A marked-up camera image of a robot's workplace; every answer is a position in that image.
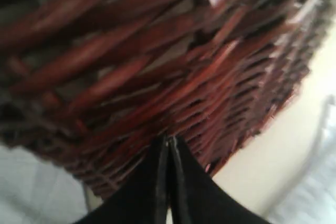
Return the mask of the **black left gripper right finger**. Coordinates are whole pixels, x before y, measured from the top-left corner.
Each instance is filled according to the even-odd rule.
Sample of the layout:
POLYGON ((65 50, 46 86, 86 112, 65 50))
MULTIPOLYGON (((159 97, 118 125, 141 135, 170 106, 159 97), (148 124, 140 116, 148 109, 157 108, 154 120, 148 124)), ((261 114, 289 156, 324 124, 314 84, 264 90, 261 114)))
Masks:
POLYGON ((183 139, 168 138, 168 188, 173 223, 259 224, 267 221, 225 193, 183 139))

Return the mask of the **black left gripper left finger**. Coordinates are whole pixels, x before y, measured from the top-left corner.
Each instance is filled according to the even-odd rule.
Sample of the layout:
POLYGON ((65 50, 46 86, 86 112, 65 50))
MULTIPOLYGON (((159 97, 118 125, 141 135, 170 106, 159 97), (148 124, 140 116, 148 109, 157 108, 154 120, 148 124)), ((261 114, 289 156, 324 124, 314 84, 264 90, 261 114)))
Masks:
POLYGON ((76 223, 166 223, 168 161, 167 137, 159 136, 126 183, 76 223))

